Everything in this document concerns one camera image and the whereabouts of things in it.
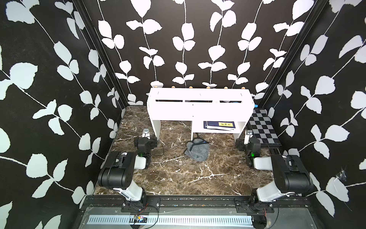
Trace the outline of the grey microfibre cloth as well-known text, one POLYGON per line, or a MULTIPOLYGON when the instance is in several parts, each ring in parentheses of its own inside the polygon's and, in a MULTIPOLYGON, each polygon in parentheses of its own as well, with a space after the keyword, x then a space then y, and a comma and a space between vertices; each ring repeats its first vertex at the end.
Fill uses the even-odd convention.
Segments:
POLYGON ((196 137, 186 144, 185 155, 197 162, 204 162, 209 156, 210 144, 206 140, 196 137))

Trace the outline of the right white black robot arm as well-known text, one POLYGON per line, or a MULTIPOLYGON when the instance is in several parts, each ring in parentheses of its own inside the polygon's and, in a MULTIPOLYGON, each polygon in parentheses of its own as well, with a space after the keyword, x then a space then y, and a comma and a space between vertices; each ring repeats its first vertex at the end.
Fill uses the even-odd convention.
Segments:
POLYGON ((313 181, 297 155, 272 154, 261 157, 261 142, 253 137, 252 130, 245 131, 244 139, 237 139, 236 145, 245 152, 246 164, 251 169, 271 171, 274 180, 267 185, 253 189, 248 203, 271 203, 284 196, 303 194, 313 187, 313 181))

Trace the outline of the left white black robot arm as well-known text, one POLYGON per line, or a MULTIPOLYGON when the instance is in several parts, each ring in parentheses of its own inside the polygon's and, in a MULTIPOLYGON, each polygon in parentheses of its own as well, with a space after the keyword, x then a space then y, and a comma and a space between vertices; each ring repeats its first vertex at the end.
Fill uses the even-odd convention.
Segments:
POLYGON ((146 191, 133 181, 135 170, 148 169, 151 163, 151 150, 157 147, 157 139, 150 136, 149 129, 142 136, 134 138, 133 152, 112 151, 98 175, 98 185, 123 195, 127 201, 146 205, 146 191))

